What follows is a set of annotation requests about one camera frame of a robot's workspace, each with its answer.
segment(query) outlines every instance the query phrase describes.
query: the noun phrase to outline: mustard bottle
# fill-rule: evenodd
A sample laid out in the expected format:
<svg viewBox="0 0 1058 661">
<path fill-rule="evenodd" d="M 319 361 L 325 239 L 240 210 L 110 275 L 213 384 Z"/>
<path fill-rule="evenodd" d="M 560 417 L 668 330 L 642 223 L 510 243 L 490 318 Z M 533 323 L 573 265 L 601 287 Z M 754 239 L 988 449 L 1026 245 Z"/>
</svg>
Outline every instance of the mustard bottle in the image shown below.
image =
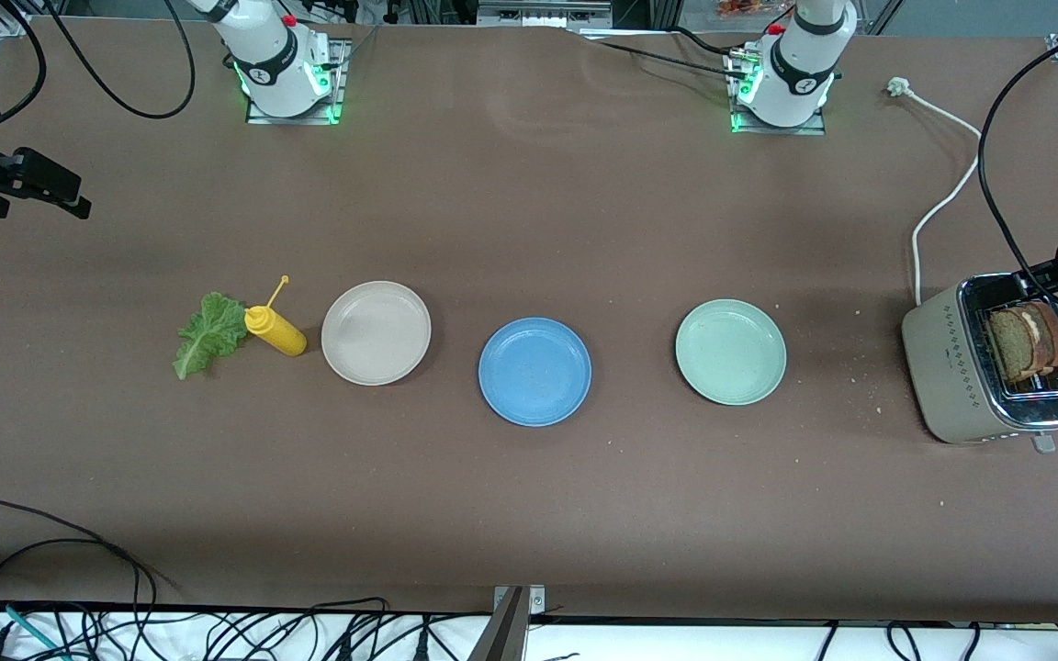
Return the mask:
<svg viewBox="0 0 1058 661">
<path fill-rule="evenodd" d="M 308 339 L 289 323 L 289 319 L 276 314 L 276 310 L 272 310 L 272 301 L 276 300 L 276 294 L 280 293 L 285 284 L 289 284 L 289 277 L 286 275 L 281 277 L 280 284 L 276 286 L 276 291 L 268 299 L 268 305 L 251 307 L 243 313 L 243 324 L 248 326 L 249 333 L 259 335 L 260 339 L 276 347 L 281 354 L 302 355 L 308 346 Z"/>
</svg>

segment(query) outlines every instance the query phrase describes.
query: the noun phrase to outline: green plate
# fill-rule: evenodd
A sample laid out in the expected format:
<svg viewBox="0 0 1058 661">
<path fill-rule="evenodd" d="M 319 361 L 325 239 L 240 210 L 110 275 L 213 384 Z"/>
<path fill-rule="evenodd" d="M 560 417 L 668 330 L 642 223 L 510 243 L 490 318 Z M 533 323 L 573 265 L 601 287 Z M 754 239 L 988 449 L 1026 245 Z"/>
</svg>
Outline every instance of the green plate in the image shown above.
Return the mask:
<svg viewBox="0 0 1058 661">
<path fill-rule="evenodd" d="M 767 314 L 720 298 L 685 317 L 676 333 L 676 363 L 696 392 L 743 406 L 778 387 L 786 372 L 786 343 Z"/>
</svg>

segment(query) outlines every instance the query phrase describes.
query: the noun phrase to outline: bread slice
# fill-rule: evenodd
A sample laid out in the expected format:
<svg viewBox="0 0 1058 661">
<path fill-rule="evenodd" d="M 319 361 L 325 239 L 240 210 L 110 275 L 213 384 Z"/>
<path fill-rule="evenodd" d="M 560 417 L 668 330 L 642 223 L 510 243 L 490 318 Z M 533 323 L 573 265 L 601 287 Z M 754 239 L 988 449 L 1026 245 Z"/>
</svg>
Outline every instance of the bread slice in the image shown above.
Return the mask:
<svg viewBox="0 0 1058 661">
<path fill-rule="evenodd" d="M 1036 301 L 997 310 L 988 326 L 1007 384 L 1058 368 L 1058 315 L 1051 306 Z"/>
</svg>

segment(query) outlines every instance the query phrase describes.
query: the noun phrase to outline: lettuce leaf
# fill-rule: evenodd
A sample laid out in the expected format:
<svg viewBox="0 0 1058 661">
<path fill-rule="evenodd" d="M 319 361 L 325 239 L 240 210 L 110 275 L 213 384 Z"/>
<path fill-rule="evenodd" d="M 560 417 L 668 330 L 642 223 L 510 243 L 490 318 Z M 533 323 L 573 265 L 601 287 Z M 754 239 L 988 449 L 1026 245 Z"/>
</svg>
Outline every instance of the lettuce leaf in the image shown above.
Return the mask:
<svg viewBox="0 0 1058 661">
<path fill-rule="evenodd" d="M 178 348 L 174 372 L 180 380 L 202 372 L 215 356 L 230 355 L 248 334 L 243 324 L 243 304 L 219 292 L 202 296 L 202 310 L 190 315 L 190 323 L 178 331 L 185 342 Z"/>
</svg>

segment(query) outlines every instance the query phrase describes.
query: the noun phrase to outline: white cable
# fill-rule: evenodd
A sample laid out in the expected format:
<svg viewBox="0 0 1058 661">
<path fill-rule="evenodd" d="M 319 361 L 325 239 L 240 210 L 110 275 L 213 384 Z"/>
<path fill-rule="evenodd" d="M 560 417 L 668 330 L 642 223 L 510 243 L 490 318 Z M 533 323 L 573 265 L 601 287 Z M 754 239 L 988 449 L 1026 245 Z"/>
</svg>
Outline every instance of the white cable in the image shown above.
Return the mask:
<svg viewBox="0 0 1058 661">
<path fill-rule="evenodd" d="M 957 122 L 962 126 L 965 126 L 970 133 L 973 133 L 979 140 L 982 139 L 982 131 L 974 129 L 973 125 L 966 122 L 964 118 L 954 115 L 953 113 L 946 112 L 935 105 L 929 104 L 928 100 L 923 99 L 923 97 L 916 95 L 916 92 L 909 88 L 909 81 L 904 78 L 893 78 L 888 85 L 889 95 L 891 96 L 906 96 L 909 99 L 918 102 L 925 108 L 933 110 L 933 112 L 949 118 L 949 121 Z M 949 204 L 953 198 L 957 197 L 957 194 L 962 191 L 962 188 L 966 185 L 966 181 L 973 177 L 973 172 L 978 170 L 978 152 L 974 151 L 973 163 L 970 164 L 970 168 L 967 169 L 964 176 L 962 176 L 962 181 L 957 181 L 957 185 L 954 185 L 953 191 L 950 191 L 949 196 L 945 197 L 945 200 L 936 202 L 933 208 L 929 209 L 929 213 L 923 215 L 920 221 L 916 222 L 914 231 L 912 231 L 912 297 L 916 301 L 916 305 L 923 304 L 920 300 L 920 250 L 916 246 L 916 237 L 919 237 L 920 231 L 925 227 L 925 223 L 929 222 L 929 219 L 935 217 L 936 213 L 940 213 L 945 205 Z"/>
</svg>

